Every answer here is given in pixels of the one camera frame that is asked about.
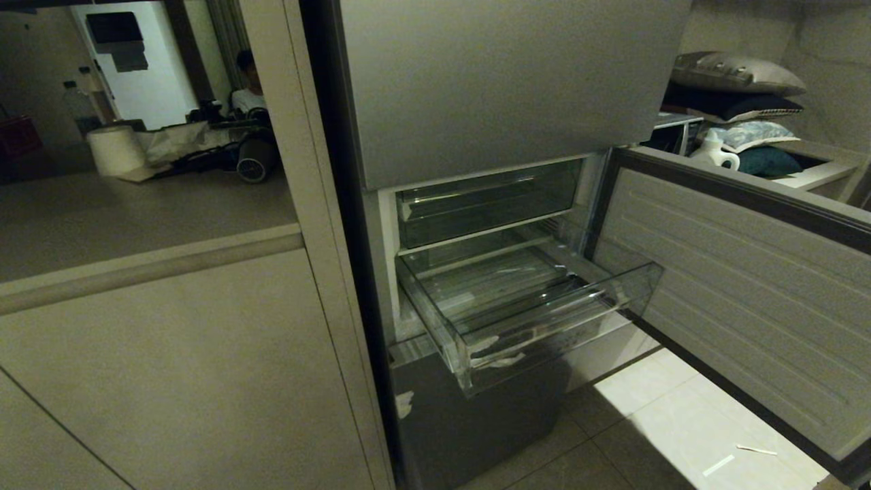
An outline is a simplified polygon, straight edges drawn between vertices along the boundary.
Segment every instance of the water bottle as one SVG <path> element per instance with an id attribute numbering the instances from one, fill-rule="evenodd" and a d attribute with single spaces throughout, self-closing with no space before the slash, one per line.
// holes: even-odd
<path id="1" fill-rule="evenodd" d="M 66 104 L 70 115 L 76 121 L 78 131 L 82 133 L 82 138 L 84 138 L 88 132 L 100 128 L 103 124 L 91 104 L 91 98 L 78 88 L 76 82 L 66 81 L 64 88 L 66 89 L 64 104 Z"/>

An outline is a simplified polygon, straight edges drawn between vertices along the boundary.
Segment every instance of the pillow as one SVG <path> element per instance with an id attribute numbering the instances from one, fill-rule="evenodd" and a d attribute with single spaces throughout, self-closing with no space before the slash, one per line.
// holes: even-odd
<path id="1" fill-rule="evenodd" d="M 764 59 L 722 51 L 696 51 L 678 56 L 672 80 L 702 90 L 771 93 L 788 97 L 807 92 L 791 71 Z"/>
<path id="2" fill-rule="evenodd" d="M 799 162 L 793 156 L 773 146 L 751 148 L 738 154 L 741 158 L 739 172 L 760 177 L 782 177 L 801 172 Z"/>
<path id="3" fill-rule="evenodd" d="M 798 141 L 792 131 L 771 121 L 744 121 L 725 127 L 712 127 L 708 131 L 717 133 L 723 140 L 727 152 L 741 153 L 755 146 L 768 145 L 778 141 Z M 703 139 L 707 132 L 699 131 Z"/>
<path id="4" fill-rule="evenodd" d="M 665 92 L 663 104 L 680 107 L 687 114 L 700 116 L 718 124 L 749 119 L 770 119 L 798 114 L 805 108 L 771 94 L 709 92 L 671 84 Z"/>

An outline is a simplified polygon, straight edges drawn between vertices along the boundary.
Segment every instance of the plastic bottle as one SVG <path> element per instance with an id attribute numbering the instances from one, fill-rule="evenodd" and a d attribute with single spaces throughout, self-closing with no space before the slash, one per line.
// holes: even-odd
<path id="1" fill-rule="evenodd" d="M 692 152 L 690 158 L 713 163 L 713 165 L 718 167 L 722 167 L 724 163 L 729 162 L 732 164 L 729 168 L 735 171 L 741 165 L 741 158 L 738 155 L 723 151 L 723 140 L 714 131 L 708 131 L 701 148 Z"/>
<path id="2" fill-rule="evenodd" d="M 79 90 L 76 82 L 71 80 L 66 81 L 64 82 L 64 88 L 66 88 L 64 104 L 66 104 L 70 115 L 76 121 L 78 131 L 82 133 L 82 138 L 84 138 L 88 132 L 101 127 L 103 124 L 100 122 L 100 117 L 98 117 L 97 111 L 94 110 L 94 106 L 91 104 L 91 98 L 88 97 L 87 93 Z"/>

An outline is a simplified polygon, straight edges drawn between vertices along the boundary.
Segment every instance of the red crate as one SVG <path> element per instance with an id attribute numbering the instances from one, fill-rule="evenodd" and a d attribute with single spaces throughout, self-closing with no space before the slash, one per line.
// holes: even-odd
<path id="1" fill-rule="evenodd" d="M 27 116 L 0 121 L 0 161 L 12 160 L 43 147 L 33 119 Z"/>

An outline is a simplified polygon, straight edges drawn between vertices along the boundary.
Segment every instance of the floor tile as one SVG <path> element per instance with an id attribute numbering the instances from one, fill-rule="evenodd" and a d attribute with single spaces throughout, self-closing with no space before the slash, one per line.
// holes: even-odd
<path id="1" fill-rule="evenodd" d="M 574 391 L 564 407 L 585 432 L 594 436 L 697 375 L 674 354 L 661 350 Z"/>
<path id="2" fill-rule="evenodd" d="M 828 475 L 823 481 L 817 484 L 814 490 L 850 490 L 844 484 L 840 483 L 834 476 Z"/>
<path id="3" fill-rule="evenodd" d="M 828 471 L 816 461 L 704 376 L 694 378 L 688 385 L 720 413 L 726 415 L 745 432 L 752 434 L 759 441 L 760 449 L 776 452 L 778 459 L 792 468 L 802 479 L 821 481 L 828 475 Z"/>
<path id="4" fill-rule="evenodd" d="M 507 490 L 631 490 L 599 449 L 587 442 Z"/>
<path id="5" fill-rule="evenodd" d="M 503 490 L 561 454 L 588 440 L 567 414 L 561 414 L 553 431 L 517 455 L 478 476 L 458 490 Z"/>
<path id="6" fill-rule="evenodd" d="M 638 490 L 810 490 L 816 483 L 803 480 L 777 457 L 737 449 L 736 443 L 760 442 L 688 383 L 594 442 Z"/>
<path id="7" fill-rule="evenodd" d="M 672 379 L 679 383 L 689 381 L 695 378 L 699 372 L 694 370 L 689 364 L 681 360 L 680 357 L 674 355 L 668 349 L 661 349 L 651 355 L 653 361 L 662 365 L 669 372 Z"/>

